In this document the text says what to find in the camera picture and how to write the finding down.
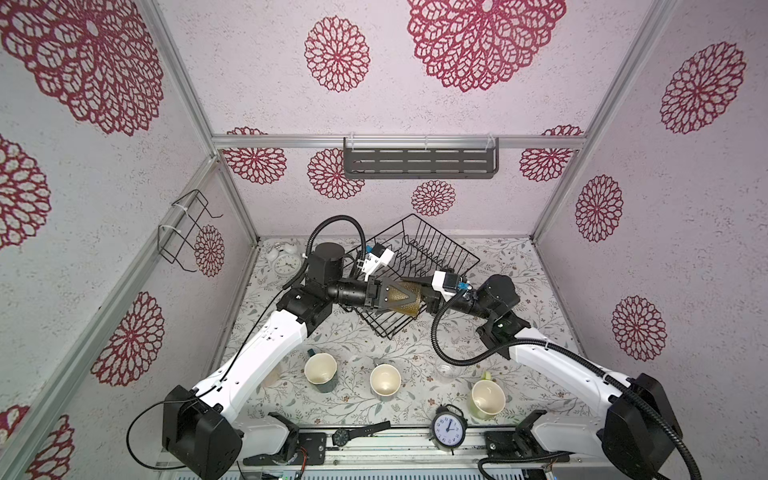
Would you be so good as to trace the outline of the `amber glass cup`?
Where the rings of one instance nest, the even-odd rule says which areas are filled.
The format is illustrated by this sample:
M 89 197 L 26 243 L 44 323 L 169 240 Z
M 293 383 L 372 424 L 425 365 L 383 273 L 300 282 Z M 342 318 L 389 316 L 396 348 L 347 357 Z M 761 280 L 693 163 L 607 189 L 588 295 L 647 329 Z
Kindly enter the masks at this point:
M 395 300 L 398 300 L 398 299 L 414 298 L 414 297 L 419 297 L 419 298 L 421 298 L 421 294 L 420 294 L 419 296 L 388 296 L 388 295 L 387 295 L 387 293 L 384 291 L 384 297 L 383 297 L 383 300 L 384 300 L 385 298 L 390 298 L 390 299 L 395 299 Z

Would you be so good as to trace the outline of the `clear glass cup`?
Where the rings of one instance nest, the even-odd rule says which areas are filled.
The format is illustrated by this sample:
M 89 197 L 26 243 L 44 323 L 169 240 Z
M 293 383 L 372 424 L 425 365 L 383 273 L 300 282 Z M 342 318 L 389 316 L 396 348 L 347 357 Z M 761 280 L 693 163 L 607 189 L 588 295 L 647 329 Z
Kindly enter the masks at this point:
M 462 368 L 446 363 L 442 360 L 438 360 L 434 364 L 434 378 L 441 383 L 453 382 L 456 378 L 460 377 Z

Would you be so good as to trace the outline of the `dark green mug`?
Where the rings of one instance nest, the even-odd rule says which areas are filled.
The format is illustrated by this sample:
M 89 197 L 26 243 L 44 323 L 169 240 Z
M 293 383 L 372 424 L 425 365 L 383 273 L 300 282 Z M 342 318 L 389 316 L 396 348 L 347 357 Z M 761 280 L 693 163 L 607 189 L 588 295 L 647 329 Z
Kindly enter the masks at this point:
M 338 364 L 329 353 L 317 353 L 309 349 L 308 360 L 304 366 L 306 380 L 319 392 L 332 392 L 338 383 Z

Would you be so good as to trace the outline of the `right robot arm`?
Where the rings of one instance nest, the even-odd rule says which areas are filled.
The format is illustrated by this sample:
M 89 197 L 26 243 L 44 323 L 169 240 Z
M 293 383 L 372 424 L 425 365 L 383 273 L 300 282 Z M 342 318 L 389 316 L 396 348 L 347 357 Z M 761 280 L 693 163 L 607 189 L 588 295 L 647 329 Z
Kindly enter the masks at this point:
M 538 459 L 603 457 L 630 479 L 657 479 L 671 454 L 678 453 L 689 476 L 700 478 L 661 383 L 647 374 L 629 377 L 611 371 L 552 342 L 514 312 L 520 297 L 508 276 L 494 274 L 474 288 L 455 273 L 436 271 L 397 286 L 406 295 L 401 312 L 415 316 L 425 308 L 432 315 L 430 342 L 444 363 L 468 367 L 501 356 L 543 374 L 589 407 L 594 426 L 559 420 L 551 413 L 537 416 L 529 434 L 543 450 Z M 449 311 L 483 320 L 476 332 L 485 351 L 469 358 L 445 351 L 438 333 Z

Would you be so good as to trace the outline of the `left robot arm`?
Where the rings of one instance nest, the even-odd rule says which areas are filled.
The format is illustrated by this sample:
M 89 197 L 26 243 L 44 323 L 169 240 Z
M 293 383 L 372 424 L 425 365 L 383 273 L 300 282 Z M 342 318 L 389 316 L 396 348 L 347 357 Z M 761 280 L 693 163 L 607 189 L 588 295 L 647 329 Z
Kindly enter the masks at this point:
M 306 253 L 301 272 L 278 298 L 260 330 L 236 354 L 192 388 L 174 387 L 162 406 L 163 448 L 201 479 L 219 479 L 237 461 L 280 453 L 291 435 L 274 415 L 243 423 L 248 398 L 268 374 L 330 316 L 335 306 L 395 311 L 415 317 L 429 279 L 394 280 L 376 270 L 394 258 L 376 244 L 345 270 L 341 245 Z

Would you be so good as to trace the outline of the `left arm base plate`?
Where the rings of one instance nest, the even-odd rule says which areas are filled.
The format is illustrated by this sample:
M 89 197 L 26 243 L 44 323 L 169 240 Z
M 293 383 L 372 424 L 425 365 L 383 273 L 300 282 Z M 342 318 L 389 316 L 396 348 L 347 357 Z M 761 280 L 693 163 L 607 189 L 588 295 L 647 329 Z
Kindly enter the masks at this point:
M 328 435 L 325 432 L 300 431 L 290 434 L 286 445 L 273 455 L 245 458 L 241 464 L 255 466 L 317 466 L 325 463 Z

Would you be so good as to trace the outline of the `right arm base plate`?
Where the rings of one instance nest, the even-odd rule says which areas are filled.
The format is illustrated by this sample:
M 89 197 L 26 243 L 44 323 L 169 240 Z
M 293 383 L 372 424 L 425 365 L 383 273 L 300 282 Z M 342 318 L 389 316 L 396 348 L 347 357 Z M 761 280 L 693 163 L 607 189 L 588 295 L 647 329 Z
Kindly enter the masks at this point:
M 545 450 L 530 433 L 492 430 L 484 434 L 487 459 L 491 463 L 548 463 L 570 460 L 570 452 Z

